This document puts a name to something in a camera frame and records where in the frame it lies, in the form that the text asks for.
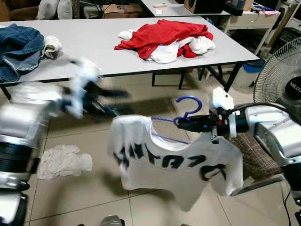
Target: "black cable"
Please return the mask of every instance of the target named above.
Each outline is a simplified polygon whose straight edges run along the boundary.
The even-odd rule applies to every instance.
[[[286,210],[286,214],[287,214],[287,218],[288,218],[288,226],[291,226],[291,218],[290,218],[290,214],[288,213],[288,210],[287,210],[287,206],[286,206],[286,202],[287,202],[287,199],[288,197],[290,196],[291,192],[289,192],[285,198],[285,201],[283,199],[283,191],[282,191],[282,201],[283,201],[283,205],[284,205],[284,208]]]
[[[301,125],[301,121],[299,118],[297,118],[296,116],[294,116],[290,111],[288,111],[287,109],[285,109],[284,107],[281,107],[279,105],[276,104],[270,104],[270,103],[253,103],[253,104],[247,104],[247,105],[242,105],[242,106],[238,106],[236,108],[233,109],[229,109],[229,110],[225,110],[224,113],[226,113],[227,115],[230,115],[233,112],[239,111],[239,110],[244,110],[248,107],[254,107],[254,106],[270,106],[270,107],[275,107],[280,109],[281,111],[284,111],[286,113],[288,113],[288,115],[291,117],[291,119],[298,123],[299,125]]]

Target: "white cloth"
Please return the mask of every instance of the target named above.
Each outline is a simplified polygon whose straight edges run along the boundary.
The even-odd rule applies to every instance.
[[[58,145],[45,151],[38,168],[38,179],[54,179],[58,176],[80,176],[81,172],[92,170],[92,158],[89,154],[78,154],[75,145]]]
[[[55,17],[59,0],[42,0],[39,4],[38,20],[51,20]]]
[[[136,32],[138,29],[139,28],[136,30],[130,29],[126,32],[120,32],[118,36],[126,41],[129,41],[133,36],[133,32]],[[181,41],[175,41],[167,46],[159,45],[147,60],[153,60],[159,64],[168,64],[176,61],[178,49],[188,43],[191,51],[198,55],[204,54],[208,50],[215,49],[215,43],[205,36],[199,36],[197,38],[188,37]]]
[[[152,136],[150,117],[119,116],[113,119],[109,155],[120,164],[122,185],[171,191],[182,210],[188,211],[210,182],[228,196],[243,186],[242,154],[224,138],[211,142],[206,133],[189,145]]]
[[[42,51],[42,57],[48,57],[54,59],[57,57],[59,51],[63,48],[63,45],[59,39],[55,36],[46,36],[44,39],[44,49]]]
[[[57,17],[59,20],[72,19],[72,2],[71,0],[60,0],[57,6]]]

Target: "cardboard box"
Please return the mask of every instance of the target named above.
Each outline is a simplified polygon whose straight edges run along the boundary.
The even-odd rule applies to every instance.
[[[138,4],[133,5],[103,5],[103,18],[137,18],[145,16]]]

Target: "pile of clothes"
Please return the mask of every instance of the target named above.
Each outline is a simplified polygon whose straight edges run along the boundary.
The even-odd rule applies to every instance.
[[[54,59],[62,44],[54,36],[12,24],[0,28],[0,83],[18,81],[33,71],[43,58]]]
[[[139,29],[121,32],[124,39],[115,49],[132,49],[144,60],[170,63],[183,55],[194,58],[215,48],[213,35],[206,25],[158,20]]]

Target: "crumpled white cloth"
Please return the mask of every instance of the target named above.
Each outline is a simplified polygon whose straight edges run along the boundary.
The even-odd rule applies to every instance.
[[[118,36],[129,41],[133,36],[133,32],[136,32],[138,29],[139,28],[136,30],[130,29],[126,32],[120,32]],[[215,43],[205,36],[199,36],[197,38],[188,37],[181,41],[175,41],[167,46],[159,45],[147,60],[153,60],[159,64],[167,64],[176,61],[178,49],[188,43],[191,51],[198,55],[204,54],[208,50],[215,49]]]
[[[42,57],[48,57],[50,59],[55,59],[63,48],[62,43],[55,36],[49,35],[44,39],[44,49],[42,51]]]
[[[45,151],[42,155],[38,179],[54,179],[58,176],[80,176],[81,172],[92,170],[92,158],[89,154],[80,152],[75,145],[58,145]]]

